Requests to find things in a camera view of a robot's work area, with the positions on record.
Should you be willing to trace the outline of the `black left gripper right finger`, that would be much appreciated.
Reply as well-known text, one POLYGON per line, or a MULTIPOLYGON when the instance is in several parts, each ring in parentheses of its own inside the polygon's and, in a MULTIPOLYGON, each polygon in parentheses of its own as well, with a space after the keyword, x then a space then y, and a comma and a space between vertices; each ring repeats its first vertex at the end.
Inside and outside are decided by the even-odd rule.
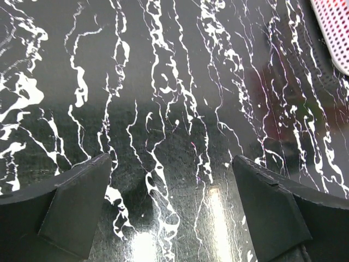
POLYGON ((258 261, 348 261, 348 200, 235 156, 237 183, 258 261))

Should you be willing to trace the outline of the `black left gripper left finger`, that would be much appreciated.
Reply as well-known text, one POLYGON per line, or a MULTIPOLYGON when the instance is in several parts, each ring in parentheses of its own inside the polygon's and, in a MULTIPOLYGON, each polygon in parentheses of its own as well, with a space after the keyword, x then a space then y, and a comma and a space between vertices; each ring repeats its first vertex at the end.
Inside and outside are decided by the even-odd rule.
POLYGON ((1 195, 1 261, 84 261, 110 179, 100 154, 60 175, 1 195))

